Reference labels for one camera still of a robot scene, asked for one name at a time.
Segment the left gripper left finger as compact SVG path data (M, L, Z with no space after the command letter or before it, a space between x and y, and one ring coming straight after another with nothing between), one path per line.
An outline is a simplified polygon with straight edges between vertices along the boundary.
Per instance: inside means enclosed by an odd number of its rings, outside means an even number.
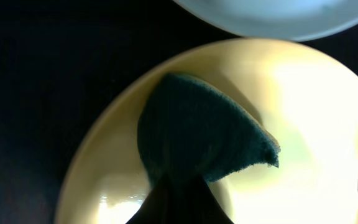
M172 185L168 177L162 177L126 224L169 224L172 212Z

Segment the green scrubbing sponge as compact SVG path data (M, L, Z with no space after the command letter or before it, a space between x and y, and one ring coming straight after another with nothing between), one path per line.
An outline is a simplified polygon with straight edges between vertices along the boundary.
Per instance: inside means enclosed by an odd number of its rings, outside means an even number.
M137 125L140 158L152 185L201 176L207 182L249 166L279 166L280 146L243 107L208 83L168 73L146 101Z

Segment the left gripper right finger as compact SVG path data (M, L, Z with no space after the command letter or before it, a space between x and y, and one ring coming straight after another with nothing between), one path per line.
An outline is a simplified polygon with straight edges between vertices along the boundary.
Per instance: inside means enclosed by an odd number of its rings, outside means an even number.
M185 223L233 224L202 176L195 177L186 189L185 213Z

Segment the white plate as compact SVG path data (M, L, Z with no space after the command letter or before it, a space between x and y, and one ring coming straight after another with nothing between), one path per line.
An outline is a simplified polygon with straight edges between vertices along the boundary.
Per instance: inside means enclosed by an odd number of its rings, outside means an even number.
M238 36L309 41L358 25L358 0L174 0Z

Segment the yellow plate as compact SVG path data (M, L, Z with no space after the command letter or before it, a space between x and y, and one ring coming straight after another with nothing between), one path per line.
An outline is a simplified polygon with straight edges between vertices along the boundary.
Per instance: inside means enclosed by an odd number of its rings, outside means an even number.
M245 108L278 141L279 167L255 165L211 185L234 223L358 223L358 77L310 47L232 39L161 63L98 118L71 162L56 223L125 223L149 192L137 120L155 84L184 71Z

